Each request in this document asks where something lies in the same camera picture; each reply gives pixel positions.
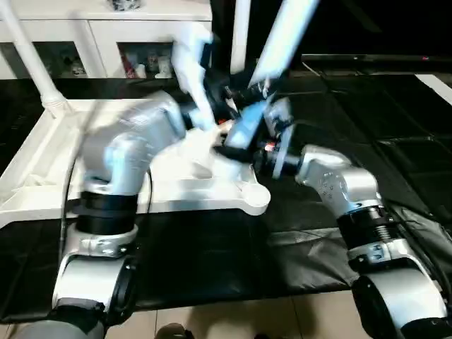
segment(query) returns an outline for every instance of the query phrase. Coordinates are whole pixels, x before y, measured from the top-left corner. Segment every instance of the tiled floor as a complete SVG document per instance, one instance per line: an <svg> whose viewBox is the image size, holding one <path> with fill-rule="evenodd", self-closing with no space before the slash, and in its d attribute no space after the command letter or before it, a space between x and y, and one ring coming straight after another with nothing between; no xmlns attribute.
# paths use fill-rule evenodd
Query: tiled floor
<svg viewBox="0 0 452 339"><path fill-rule="evenodd" d="M137 312L111 328L107 339L153 339L169 323L181 323L195 339L254 339L258 333L272 339L369 339L348 291ZM13 326L0 327L0 339L12 333Z"/></svg>

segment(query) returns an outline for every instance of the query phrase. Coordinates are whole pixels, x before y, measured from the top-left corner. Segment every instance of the white cabinet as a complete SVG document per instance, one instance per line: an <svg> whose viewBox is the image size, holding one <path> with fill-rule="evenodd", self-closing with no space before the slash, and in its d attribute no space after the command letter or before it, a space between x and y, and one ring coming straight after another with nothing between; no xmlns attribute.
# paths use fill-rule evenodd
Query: white cabinet
<svg viewBox="0 0 452 339"><path fill-rule="evenodd" d="M53 77L105 77L94 37L87 20L22 20L23 27L35 44L44 64ZM12 43L6 25L0 21L0 78L27 78L22 61Z"/></svg>
<svg viewBox="0 0 452 339"><path fill-rule="evenodd" d="M90 78L124 78L122 61L130 58L145 64L149 76L149 58L167 53L174 34L194 23L210 30L212 22L209 0L141 0L140 8L127 12L113 11L107 0L11 1L54 78L77 76L77 66ZM0 79L27 77L0 21Z"/></svg>

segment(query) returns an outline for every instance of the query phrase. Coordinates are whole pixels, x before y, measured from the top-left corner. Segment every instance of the glass cabinet door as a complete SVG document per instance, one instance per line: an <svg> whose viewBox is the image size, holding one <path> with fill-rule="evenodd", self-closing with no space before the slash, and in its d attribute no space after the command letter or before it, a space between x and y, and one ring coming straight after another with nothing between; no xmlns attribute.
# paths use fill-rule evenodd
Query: glass cabinet door
<svg viewBox="0 0 452 339"><path fill-rule="evenodd" d="M72 41L33 42L52 78L86 78L85 67ZM0 52L17 79L30 78L12 42L1 42Z"/></svg>
<svg viewBox="0 0 452 339"><path fill-rule="evenodd" d="M127 78L172 78L172 44L165 42L118 42Z"/></svg>
<svg viewBox="0 0 452 339"><path fill-rule="evenodd" d="M104 78L93 33L87 20L21 20L52 78ZM0 21L0 78L29 78L12 43L8 26Z"/></svg>

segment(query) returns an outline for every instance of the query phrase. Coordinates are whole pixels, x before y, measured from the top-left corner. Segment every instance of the white pole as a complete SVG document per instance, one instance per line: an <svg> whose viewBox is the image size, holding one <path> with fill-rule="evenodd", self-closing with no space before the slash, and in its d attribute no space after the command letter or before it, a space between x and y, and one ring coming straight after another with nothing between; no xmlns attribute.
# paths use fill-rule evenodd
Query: white pole
<svg viewBox="0 0 452 339"><path fill-rule="evenodd" d="M277 78L289 67L319 0L284 0L268 36L250 85Z"/></svg>
<svg viewBox="0 0 452 339"><path fill-rule="evenodd" d="M232 37L231 74L245 68L246 41L248 39L249 12L251 0L236 0L234 15L234 36Z"/></svg>
<svg viewBox="0 0 452 339"><path fill-rule="evenodd" d="M70 112L69 104L55 87L35 46L30 42L17 19L9 0L0 0L0 17L13 36L14 46L41 94L44 108L50 109L55 116Z"/></svg>

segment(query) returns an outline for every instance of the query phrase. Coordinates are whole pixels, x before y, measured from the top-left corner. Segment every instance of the white plastic tray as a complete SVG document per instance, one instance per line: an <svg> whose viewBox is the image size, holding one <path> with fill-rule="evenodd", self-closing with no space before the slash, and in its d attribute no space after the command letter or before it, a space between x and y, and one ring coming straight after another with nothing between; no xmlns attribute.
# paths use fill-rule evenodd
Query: white plastic tray
<svg viewBox="0 0 452 339"><path fill-rule="evenodd" d="M13 221L59 218L68 163L88 112L98 110L95 129L141 101L69 100L75 113L65 117L53 117L45 110L0 177L0 228ZM265 212L270 193L256 181L250 166L210 151L217 137L218 131L191 130L153 160L151 213L222 208L239 208L250 215ZM76 164L69 198L79 195L82 166ZM149 188L145 179L138 213L147 210Z"/></svg>

